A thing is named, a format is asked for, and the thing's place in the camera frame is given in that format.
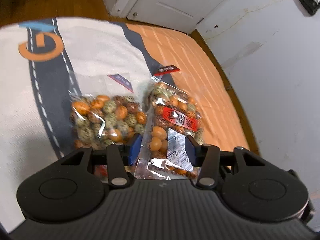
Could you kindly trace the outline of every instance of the white door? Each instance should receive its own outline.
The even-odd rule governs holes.
[[[127,18],[190,33],[222,1],[138,0]]]

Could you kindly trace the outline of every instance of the red label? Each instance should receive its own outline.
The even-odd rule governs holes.
[[[185,116],[172,108],[164,107],[163,118],[178,126],[182,126],[189,130],[196,132],[198,129],[197,119]]]
[[[153,75],[160,76],[160,75],[164,75],[164,74],[168,74],[168,73],[176,72],[176,71],[180,71],[180,69],[178,69],[174,65],[170,65],[170,66],[166,66],[166,67],[160,67],[158,69],[158,72],[154,73]]]

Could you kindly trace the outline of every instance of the mattress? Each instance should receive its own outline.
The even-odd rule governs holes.
[[[69,90],[82,91],[74,72],[129,73],[135,94],[142,98],[152,74],[174,65],[181,72],[167,79],[198,95],[204,142],[227,151],[239,145],[248,148],[218,71],[183,33],[50,18],[1,28],[0,44],[0,222],[8,232],[24,220],[15,198],[19,184],[72,151]]]

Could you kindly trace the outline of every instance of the clear plastic bag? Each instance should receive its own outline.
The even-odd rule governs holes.
[[[201,114],[195,99],[152,77],[145,102],[149,105],[148,122],[135,176],[195,179],[198,169],[192,167],[184,146],[186,135],[203,144]]]
[[[141,109],[142,101],[133,93],[129,74],[75,77],[82,91],[78,95],[70,89],[75,149],[105,149],[116,142],[128,142],[135,133],[144,134],[147,116]],[[107,179],[105,166],[96,170]]]

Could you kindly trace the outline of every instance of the wooden floor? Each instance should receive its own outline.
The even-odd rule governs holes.
[[[0,0],[0,27],[21,21],[50,17],[79,16],[136,24],[138,22],[110,16],[102,0]],[[240,118],[244,134],[252,152],[259,154],[258,146],[242,106],[230,85],[228,78],[214,55],[197,31],[190,35],[208,55],[218,69],[225,88]]]

